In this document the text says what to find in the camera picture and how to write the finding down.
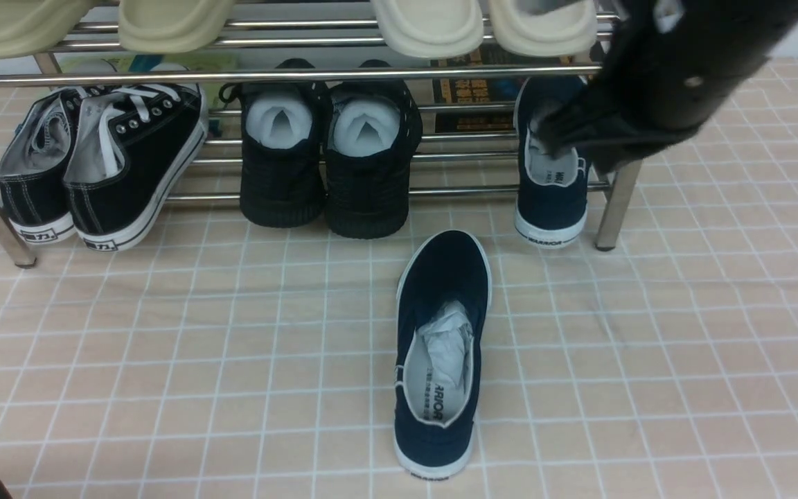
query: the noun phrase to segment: shoe heel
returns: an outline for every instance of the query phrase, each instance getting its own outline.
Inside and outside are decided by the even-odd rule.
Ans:
[[[395,213],[355,213],[326,207],[326,221],[333,233],[349,239],[380,239],[392,236],[405,225],[408,206]]]

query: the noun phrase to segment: black object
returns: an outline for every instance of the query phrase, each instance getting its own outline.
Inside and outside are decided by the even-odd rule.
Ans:
[[[312,69],[306,60],[292,59],[279,69]],[[289,149],[267,148],[248,135],[248,111],[268,92],[300,97],[313,116],[310,135]],[[319,174],[319,145],[323,126],[330,122],[328,86],[324,82],[230,83],[220,98],[242,105],[242,183],[240,208],[251,222],[264,227],[300,227],[326,207],[326,187]]]
[[[83,99],[108,91],[103,86],[66,87],[35,101],[4,152],[2,205],[27,243],[56,243],[75,231],[60,180],[76,148]]]
[[[399,281],[397,295],[396,419],[393,420],[396,457],[419,478],[445,480],[463,470],[472,454],[472,429],[482,370],[479,344],[491,303],[491,271],[484,249],[474,236],[464,231],[449,230],[431,237],[412,256]],[[427,380],[430,388],[430,381],[436,378],[433,369],[427,373],[415,372],[415,362],[420,358],[415,350],[425,348],[424,339],[418,334],[421,326],[430,323],[446,304],[453,302],[465,309],[472,336],[465,345],[463,383],[468,395],[455,416],[443,420],[437,416],[438,395],[431,397],[423,386],[416,385]],[[433,392],[438,394],[438,382],[432,385]],[[409,401],[406,394],[433,399],[434,404],[429,408],[433,417],[425,417],[428,407],[424,405],[421,411],[421,404]]]
[[[361,67],[389,67],[389,64],[368,60]],[[365,157],[341,154],[329,138],[324,151],[328,179],[326,220],[339,236],[387,237],[401,229],[408,219],[409,164],[423,134],[420,111],[402,80],[343,82],[332,88],[332,100],[342,96],[388,100],[399,110],[399,134],[389,149]],[[332,126],[339,116],[337,104]]]
[[[86,105],[111,105],[115,116],[85,113],[80,144],[64,174],[70,212],[89,249],[127,250],[139,243],[158,217],[171,188],[202,148],[208,135],[208,112],[199,85],[137,85],[91,99]],[[105,127],[112,154],[123,166],[100,180],[107,138],[83,137],[84,127]]]
[[[587,219],[589,164],[583,159],[583,151],[569,151],[568,155],[576,159],[574,168],[554,171],[549,176],[536,171],[536,162],[548,158],[532,145],[531,122],[537,113],[545,112],[550,105],[558,107],[569,101],[584,87],[579,76],[529,78],[522,86],[513,117],[513,126],[519,134],[520,179],[514,225],[520,236],[546,249],[568,246],[583,230]],[[563,157],[561,161],[572,159]]]
[[[659,0],[619,1],[603,69],[538,133],[554,156],[592,148],[603,173],[696,135],[798,23],[798,0],[678,0],[670,28]]]

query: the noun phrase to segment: white wall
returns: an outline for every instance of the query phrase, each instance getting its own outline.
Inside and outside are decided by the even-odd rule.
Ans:
[[[339,6],[327,6],[327,4],[308,4],[308,6],[240,6],[240,12],[235,12],[236,17],[252,19],[285,19],[286,17],[297,16],[299,19],[324,19],[335,18],[336,16],[367,18],[372,17],[367,4],[340,4]],[[95,9],[88,16],[88,20],[112,20],[115,19],[115,9]],[[798,28],[788,39],[776,48],[774,53],[781,57],[798,57]],[[247,67],[272,67],[287,57],[296,56],[291,51],[242,51],[242,62]],[[329,50],[303,50],[302,54],[313,64],[320,67],[350,67],[368,58],[379,58],[390,61],[393,64],[413,64],[415,61],[403,60],[386,49],[341,49],[339,51]],[[0,75],[6,73],[37,73],[35,63],[32,58],[21,58],[16,60],[0,60]]]

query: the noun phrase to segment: beige slipper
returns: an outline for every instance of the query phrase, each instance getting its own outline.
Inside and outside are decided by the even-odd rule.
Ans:
[[[139,53],[189,53],[218,38],[236,0],[121,0],[119,42]]]
[[[96,0],[0,0],[0,59],[51,48],[95,3]]]

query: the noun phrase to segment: navy blue canvas shoe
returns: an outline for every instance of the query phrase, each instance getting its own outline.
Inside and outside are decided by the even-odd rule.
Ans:
[[[589,164],[576,149],[552,159],[536,139],[538,124],[585,86],[579,76],[529,78],[516,98],[519,135],[516,230],[538,247],[568,246],[587,220]]]
[[[396,301],[396,457],[412,475],[445,480],[472,454],[491,304],[485,250],[464,231],[431,237],[403,272]]]

